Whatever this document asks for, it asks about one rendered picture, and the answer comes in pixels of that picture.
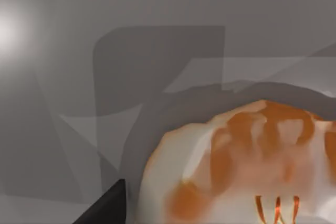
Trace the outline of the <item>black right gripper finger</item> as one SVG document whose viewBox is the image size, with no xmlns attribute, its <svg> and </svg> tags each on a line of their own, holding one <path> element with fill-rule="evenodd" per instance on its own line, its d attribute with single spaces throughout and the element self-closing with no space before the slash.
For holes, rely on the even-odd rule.
<svg viewBox="0 0 336 224">
<path fill-rule="evenodd" d="M 125 179 L 119 179 L 72 224 L 125 224 Z"/>
</svg>

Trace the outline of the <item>orange and white bread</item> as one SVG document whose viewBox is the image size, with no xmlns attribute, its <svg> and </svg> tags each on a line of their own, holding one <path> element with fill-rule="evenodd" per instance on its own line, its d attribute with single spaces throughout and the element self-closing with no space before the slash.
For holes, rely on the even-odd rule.
<svg viewBox="0 0 336 224">
<path fill-rule="evenodd" d="M 259 100 L 166 132 L 134 224 L 336 224 L 336 121 Z"/>
</svg>

